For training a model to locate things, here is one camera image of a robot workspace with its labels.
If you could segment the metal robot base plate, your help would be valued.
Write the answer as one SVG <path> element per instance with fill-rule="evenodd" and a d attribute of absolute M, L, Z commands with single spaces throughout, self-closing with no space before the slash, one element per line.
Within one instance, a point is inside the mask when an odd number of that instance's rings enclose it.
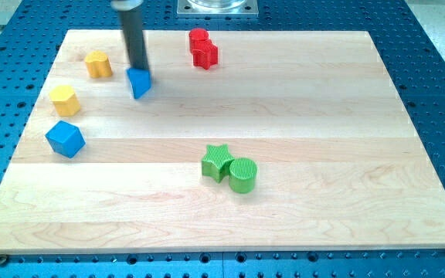
<path fill-rule="evenodd" d="M 257 0 L 178 0 L 179 18 L 225 17 L 246 18 L 259 15 Z"/>

